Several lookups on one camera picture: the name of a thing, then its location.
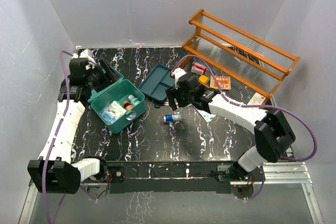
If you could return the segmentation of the blue white bandage roll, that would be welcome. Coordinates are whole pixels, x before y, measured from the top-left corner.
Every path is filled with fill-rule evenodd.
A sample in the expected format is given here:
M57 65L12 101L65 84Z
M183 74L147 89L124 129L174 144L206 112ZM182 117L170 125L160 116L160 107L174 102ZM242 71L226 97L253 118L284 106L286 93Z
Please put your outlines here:
M163 116L164 123L171 123L171 122L180 122L182 120L182 116L180 114L170 114Z

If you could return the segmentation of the blue white bandage packet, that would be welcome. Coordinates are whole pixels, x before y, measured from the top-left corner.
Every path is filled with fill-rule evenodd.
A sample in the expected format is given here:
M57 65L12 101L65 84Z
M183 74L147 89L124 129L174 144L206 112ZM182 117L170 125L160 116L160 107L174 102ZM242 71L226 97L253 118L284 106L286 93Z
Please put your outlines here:
M99 115L105 124L111 125L125 113L126 110L119 101L113 101L111 103L108 102L105 107L100 110Z

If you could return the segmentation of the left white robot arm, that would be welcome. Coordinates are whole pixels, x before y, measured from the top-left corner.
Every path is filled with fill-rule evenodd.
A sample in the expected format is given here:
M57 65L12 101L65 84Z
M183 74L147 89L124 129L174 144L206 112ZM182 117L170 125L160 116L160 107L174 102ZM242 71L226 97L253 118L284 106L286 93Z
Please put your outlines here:
M104 59L94 62L88 57L71 59L69 73L60 85L57 113L47 143L27 170L40 193L75 194L80 184L93 177L104 181L108 168L101 157L90 156L72 163L71 150L80 118L93 93L110 87L118 73Z

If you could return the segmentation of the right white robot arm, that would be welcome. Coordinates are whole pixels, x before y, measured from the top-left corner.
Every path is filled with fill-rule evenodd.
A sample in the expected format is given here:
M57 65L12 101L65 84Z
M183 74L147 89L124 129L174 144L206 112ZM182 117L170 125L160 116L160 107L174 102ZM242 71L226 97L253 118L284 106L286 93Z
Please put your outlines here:
M226 171L226 176L247 180L253 170L267 162L276 163L296 137L279 109L245 108L225 99L218 90L202 85L192 73L177 68L170 73L174 86L166 90L172 110L193 105L196 109L227 118L253 133L255 146L243 153Z

